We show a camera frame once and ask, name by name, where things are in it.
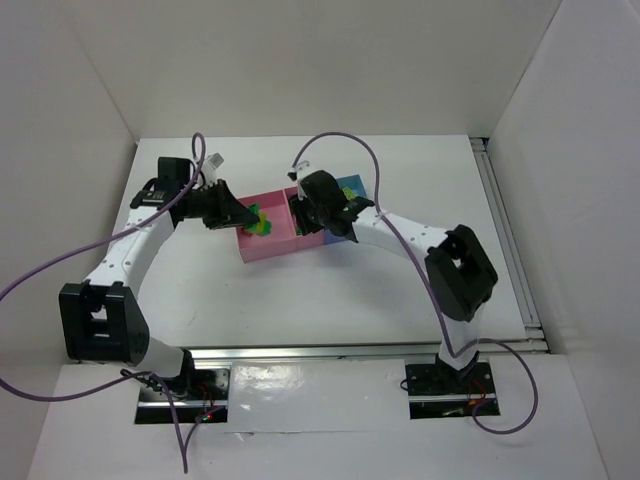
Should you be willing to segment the green yellow lego assembly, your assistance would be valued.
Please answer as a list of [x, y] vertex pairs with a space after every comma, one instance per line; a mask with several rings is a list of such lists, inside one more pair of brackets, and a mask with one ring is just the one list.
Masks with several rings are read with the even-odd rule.
[[272, 223], [268, 220], [266, 214], [261, 211], [258, 204], [251, 204], [249, 210], [258, 216], [258, 222], [247, 225], [242, 228], [242, 232], [248, 236], [268, 236], [272, 231]]

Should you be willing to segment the lime lego brick long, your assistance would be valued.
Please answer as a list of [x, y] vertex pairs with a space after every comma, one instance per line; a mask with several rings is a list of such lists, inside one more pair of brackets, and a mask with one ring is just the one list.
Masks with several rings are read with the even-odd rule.
[[352, 200], [356, 197], [356, 194], [348, 187], [343, 187], [342, 192], [347, 200]]

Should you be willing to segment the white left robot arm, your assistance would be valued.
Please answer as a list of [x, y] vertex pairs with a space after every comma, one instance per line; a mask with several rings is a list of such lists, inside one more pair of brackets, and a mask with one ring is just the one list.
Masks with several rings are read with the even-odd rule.
[[210, 230], [248, 226], [259, 217], [217, 175], [220, 154], [202, 165], [161, 157], [158, 171], [132, 199], [125, 228], [99, 265], [80, 283], [67, 283], [59, 309], [68, 356], [82, 362], [123, 364], [150, 371], [154, 390], [186, 396], [204, 375], [192, 354], [152, 337], [138, 304], [139, 290], [162, 245], [184, 220]]

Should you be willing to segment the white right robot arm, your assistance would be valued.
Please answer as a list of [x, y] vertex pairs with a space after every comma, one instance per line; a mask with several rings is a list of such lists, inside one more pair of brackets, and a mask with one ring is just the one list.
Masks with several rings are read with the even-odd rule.
[[289, 206], [301, 233], [321, 230], [410, 260], [432, 300], [442, 332], [436, 362], [463, 378], [479, 352], [479, 321], [498, 274], [474, 231], [423, 225], [380, 209], [373, 200], [347, 198], [337, 180], [308, 165], [291, 170]]

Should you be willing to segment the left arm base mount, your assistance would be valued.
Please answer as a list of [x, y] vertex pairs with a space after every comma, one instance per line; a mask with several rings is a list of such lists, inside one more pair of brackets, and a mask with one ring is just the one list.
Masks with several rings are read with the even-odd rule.
[[[195, 371], [193, 384], [177, 393], [171, 390], [176, 416], [180, 424], [194, 424], [202, 418], [205, 424], [228, 421], [228, 398], [231, 369], [215, 367]], [[134, 423], [166, 425], [173, 422], [168, 397], [157, 380], [140, 380]]]

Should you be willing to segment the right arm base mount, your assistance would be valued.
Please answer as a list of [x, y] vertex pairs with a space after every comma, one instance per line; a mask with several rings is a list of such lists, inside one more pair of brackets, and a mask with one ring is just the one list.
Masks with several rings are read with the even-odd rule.
[[411, 420], [433, 420], [477, 416], [499, 416], [491, 366], [478, 362], [462, 379], [449, 373], [435, 361], [406, 361], [400, 388], [408, 396]]

